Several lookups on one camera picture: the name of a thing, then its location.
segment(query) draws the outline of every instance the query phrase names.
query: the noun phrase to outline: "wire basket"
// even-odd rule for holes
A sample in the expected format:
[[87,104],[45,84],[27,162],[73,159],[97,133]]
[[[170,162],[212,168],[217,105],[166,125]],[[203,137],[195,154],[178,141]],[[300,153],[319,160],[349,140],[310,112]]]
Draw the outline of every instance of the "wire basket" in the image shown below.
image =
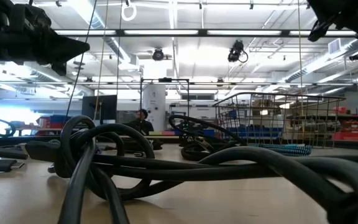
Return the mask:
[[[249,146],[279,150],[334,147],[339,130],[335,96],[238,93],[213,106],[219,126],[237,134]],[[223,132],[216,137],[229,139]]]

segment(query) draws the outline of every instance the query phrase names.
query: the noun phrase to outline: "white cylinder tank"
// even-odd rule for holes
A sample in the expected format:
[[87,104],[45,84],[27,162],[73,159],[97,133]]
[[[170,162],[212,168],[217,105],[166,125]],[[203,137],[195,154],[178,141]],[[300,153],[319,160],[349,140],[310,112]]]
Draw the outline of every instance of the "white cylinder tank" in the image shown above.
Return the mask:
[[143,90],[142,108],[147,110],[147,121],[154,131],[165,131],[165,85],[149,84]]

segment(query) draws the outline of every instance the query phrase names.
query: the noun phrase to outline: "black hair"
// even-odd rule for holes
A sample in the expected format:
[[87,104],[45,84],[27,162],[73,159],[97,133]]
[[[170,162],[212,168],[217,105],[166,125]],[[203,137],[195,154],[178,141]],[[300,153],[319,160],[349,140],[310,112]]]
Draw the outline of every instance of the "black hair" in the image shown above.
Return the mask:
[[146,119],[149,116],[149,113],[145,109],[140,109],[138,112],[141,112],[144,115],[144,119]]

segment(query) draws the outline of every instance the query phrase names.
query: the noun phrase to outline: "computer screen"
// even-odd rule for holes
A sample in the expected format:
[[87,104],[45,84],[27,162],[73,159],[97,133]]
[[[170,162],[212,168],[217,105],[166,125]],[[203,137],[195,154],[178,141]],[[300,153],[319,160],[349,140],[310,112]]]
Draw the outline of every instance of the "computer screen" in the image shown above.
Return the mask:
[[[84,96],[82,98],[82,115],[93,119],[96,108],[97,96]],[[117,95],[99,96],[97,120],[116,120],[117,118]]]

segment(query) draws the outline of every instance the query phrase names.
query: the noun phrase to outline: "man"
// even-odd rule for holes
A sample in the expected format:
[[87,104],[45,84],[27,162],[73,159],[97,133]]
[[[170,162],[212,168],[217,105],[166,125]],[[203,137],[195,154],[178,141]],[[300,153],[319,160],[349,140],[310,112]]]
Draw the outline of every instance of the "man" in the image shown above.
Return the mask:
[[126,125],[138,130],[144,135],[149,135],[150,131],[154,131],[154,127],[152,123],[145,120],[148,115],[149,114],[145,109],[141,109],[136,112],[136,119],[130,123],[127,123]]

